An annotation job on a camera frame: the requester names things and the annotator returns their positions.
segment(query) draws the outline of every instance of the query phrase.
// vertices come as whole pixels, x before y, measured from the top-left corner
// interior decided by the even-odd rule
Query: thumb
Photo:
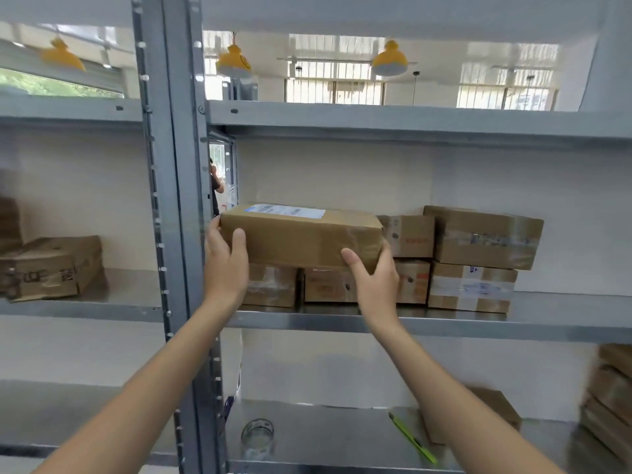
[[[347,263],[349,268],[351,268],[356,282],[362,278],[368,277],[367,269],[364,267],[362,260],[356,253],[349,248],[343,248],[340,253],[343,255],[344,262]]]
[[[246,233],[241,228],[233,231],[233,252],[231,257],[242,258],[248,262],[248,251],[246,250]]]

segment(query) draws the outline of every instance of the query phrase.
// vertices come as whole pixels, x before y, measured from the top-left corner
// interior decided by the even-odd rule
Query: black shirt
[[[215,176],[210,176],[210,192],[213,196],[213,217],[219,214],[219,206],[217,205],[217,196],[215,195],[215,190],[219,188],[220,184],[215,179]]]

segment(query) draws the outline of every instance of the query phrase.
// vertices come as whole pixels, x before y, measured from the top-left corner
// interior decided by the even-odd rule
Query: yellow pendant lamp
[[[244,55],[241,54],[241,48],[235,44],[236,33],[233,33],[233,44],[228,47],[226,53],[219,55],[215,68],[217,73],[229,78],[250,78],[252,76],[252,68]]]
[[[371,61],[371,70],[377,76],[397,76],[408,69],[406,55],[399,51],[399,45],[390,39],[384,45],[384,51]]]
[[[52,48],[42,50],[42,60],[48,63],[54,63],[65,67],[80,69],[85,71],[82,61],[77,55],[68,51],[68,45],[63,39],[55,37],[51,40]]]

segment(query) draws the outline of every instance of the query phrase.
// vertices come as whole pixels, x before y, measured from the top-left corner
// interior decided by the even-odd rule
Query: green pen
[[[432,453],[424,448],[421,443],[419,442],[419,440],[417,440],[417,438],[415,438],[415,436],[413,436],[410,431],[408,430],[408,428],[406,427],[406,425],[399,419],[395,417],[395,414],[393,413],[389,413],[389,417],[391,418],[391,421],[393,421],[393,424],[395,424],[395,426],[397,426],[397,428],[401,431],[401,433],[406,436],[406,438],[411,442],[411,444],[413,444],[413,446],[415,446],[417,448],[417,450],[422,453],[424,456],[426,456],[428,458],[428,460],[430,462],[432,462],[433,464],[437,463],[437,458],[435,456],[432,455]]]

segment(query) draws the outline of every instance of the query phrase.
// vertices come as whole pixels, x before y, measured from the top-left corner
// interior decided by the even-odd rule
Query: hand
[[[396,302],[399,274],[391,255],[391,247],[384,240],[375,273],[371,276],[359,256],[349,248],[342,250],[344,261],[351,268],[358,291],[359,309],[373,334],[399,324]]]
[[[204,248],[204,302],[219,305],[232,315],[243,301],[249,278],[246,233],[242,229],[233,232],[233,253],[222,238],[217,216],[206,231]]]

